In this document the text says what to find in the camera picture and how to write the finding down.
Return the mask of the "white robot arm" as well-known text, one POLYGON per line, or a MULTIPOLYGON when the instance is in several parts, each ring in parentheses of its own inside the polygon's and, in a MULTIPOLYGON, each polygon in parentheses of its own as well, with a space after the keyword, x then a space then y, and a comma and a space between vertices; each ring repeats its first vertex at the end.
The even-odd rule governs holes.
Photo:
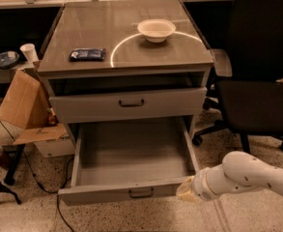
POLYGON ((283 168, 245 152, 228 153, 220 165, 206 167, 185 180, 176 191, 182 201, 211 201, 226 193, 269 189, 283 196, 283 168))

